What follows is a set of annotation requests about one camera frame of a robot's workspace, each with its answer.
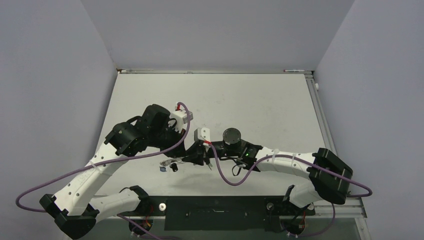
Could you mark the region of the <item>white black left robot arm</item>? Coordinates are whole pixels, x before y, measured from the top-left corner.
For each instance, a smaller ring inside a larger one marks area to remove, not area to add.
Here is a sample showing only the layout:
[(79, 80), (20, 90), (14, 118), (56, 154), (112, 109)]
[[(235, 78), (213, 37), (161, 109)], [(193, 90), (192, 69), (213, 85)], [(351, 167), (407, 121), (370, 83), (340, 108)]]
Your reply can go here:
[(141, 116), (116, 124), (85, 168), (61, 190), (44, 195), (40, 205), (73, 240), (82, 238), (96, 223), (111, 216), (125, 212), (146, 214), (152, 204), (140, 186), (125, 187), (106, 197), (96, 198), (95, 194), (130, 157), (140, 155), (148, 147), (157, 148), (172, 159), (200, 166), (209, 164), (204, 145), (211, 139), (208, 128), (197, 128), (195, 143), (189, 149), (184, 146), (192, 119), (192, 113), (180, 107), (170, 112), (160, 105), (149, 105)]

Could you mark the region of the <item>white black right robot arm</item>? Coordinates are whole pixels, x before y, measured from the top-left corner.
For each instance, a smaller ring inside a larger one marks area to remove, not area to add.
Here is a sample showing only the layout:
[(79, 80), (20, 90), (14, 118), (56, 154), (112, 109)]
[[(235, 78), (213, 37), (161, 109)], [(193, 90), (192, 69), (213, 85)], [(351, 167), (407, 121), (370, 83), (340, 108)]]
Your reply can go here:
[(287, 189), (282, 207), (289, 214), (320, 200), (345, 204), (353, 175), (353, 170), (327, 148), (309, 153), (279, 151), (243, 140), (236, 128), (226, 129), (221, 141), (211, 141), (209, 129), (198, 128), (182, 161), (202, 166), (211, 159), (235, 161), (249, 173), (277, 172), (306, 179), (306, 183)]

